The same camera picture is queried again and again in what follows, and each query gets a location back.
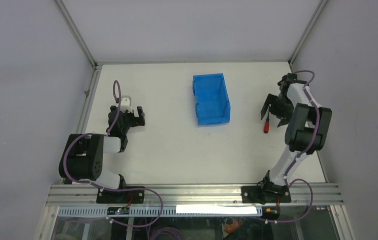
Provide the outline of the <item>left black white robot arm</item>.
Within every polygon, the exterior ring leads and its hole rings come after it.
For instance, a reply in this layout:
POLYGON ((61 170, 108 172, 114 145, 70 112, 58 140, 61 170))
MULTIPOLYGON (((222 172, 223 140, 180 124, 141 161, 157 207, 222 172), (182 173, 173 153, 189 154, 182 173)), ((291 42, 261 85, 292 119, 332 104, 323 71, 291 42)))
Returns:
POLYGON ((107 190, 108 197, 115 203, 125 201, 125 178, 103 165, 103 155, 122 153, 126 150, 127 133, 130 128, 146 124, 141 106, 137 107, 137 113, 136 116, 130 106, 121 110, 112 105, 108 113, 106 134, 70 134, 58 167, 60 176, 107 190))

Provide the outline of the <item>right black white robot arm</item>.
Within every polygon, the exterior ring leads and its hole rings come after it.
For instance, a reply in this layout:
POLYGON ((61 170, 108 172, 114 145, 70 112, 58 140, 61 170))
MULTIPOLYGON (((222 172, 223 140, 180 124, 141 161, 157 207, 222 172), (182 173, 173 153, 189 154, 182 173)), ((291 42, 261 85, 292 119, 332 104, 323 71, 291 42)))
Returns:
POLYGON ((279 94, 268 94, 262 106, 261 118, 274 115, 279 119, 278 126, 286 127, 285 149, 260 182, 259 197, 266 203, 288 195, 293 173, 326 142, 332 110, 317 102, 310 83, 310 80, 298 79, 297 72, 287 73, 277 83, 279 94))

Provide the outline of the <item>red handled screwdriver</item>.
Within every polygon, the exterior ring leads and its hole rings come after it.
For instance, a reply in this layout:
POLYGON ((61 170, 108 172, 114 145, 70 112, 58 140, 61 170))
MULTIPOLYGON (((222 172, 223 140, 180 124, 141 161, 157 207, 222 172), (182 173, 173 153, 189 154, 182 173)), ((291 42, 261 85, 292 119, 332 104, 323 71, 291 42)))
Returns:
POLYGON ((264 124, 263 132, 267 134, 269 130, 270 130, 270 115, 268 114, 266 117, 265 124, 264 124))

